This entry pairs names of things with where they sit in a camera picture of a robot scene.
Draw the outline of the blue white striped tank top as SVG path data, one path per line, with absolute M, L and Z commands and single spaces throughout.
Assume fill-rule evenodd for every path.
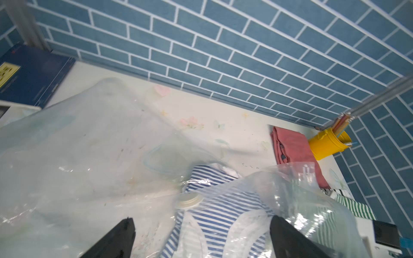
M 271 258 L 274 215 L 242 177 L 219 164 L 196 165 L 183 188 L 162 258 Z

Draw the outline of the red garment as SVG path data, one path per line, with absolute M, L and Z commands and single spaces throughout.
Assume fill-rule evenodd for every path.
M 271 138 L 278 164 L 291 162 L 313 163 L 319 187 L 322 189 L 330 189 L 304 134 L 273 126 Z

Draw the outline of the clear vacuum bag with valve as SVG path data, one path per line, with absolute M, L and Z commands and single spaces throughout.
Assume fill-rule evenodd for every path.
M 1 257 L 80 258 L 126 226 L 160 255 L 192 169 L 219 158 L 117 78 L 1 128 Z

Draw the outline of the green white striped garment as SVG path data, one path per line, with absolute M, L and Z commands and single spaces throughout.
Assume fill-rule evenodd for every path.
M 355 217 L 376 220 L 376 216 L 374 215 L 372 209 L 368 205 L 352 199 L 350 192 L 346 189 L 322 188 L 321 191 L 333 200 L 347 207 Z

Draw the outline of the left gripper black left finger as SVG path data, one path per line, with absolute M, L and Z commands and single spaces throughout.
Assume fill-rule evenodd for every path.
M 136 237 L 132 218 L 121 220 L 81 258 L 130 258 Z

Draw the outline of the clear bag with striped clothes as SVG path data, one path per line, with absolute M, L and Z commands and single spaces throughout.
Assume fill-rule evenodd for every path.
M 276 166 L 242 176 L 239 189 L 255 192 L 273 212 L 314 243 L 332 249 L 332 258 L 366 258 L 354 215 L 313 187 L 306 164 Z

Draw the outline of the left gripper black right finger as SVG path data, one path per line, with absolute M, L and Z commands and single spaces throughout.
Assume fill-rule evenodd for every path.
M 332 258 L 331 248 L 312 242 L 282 217 L 272 217 L 270 236 L 276 258 Z

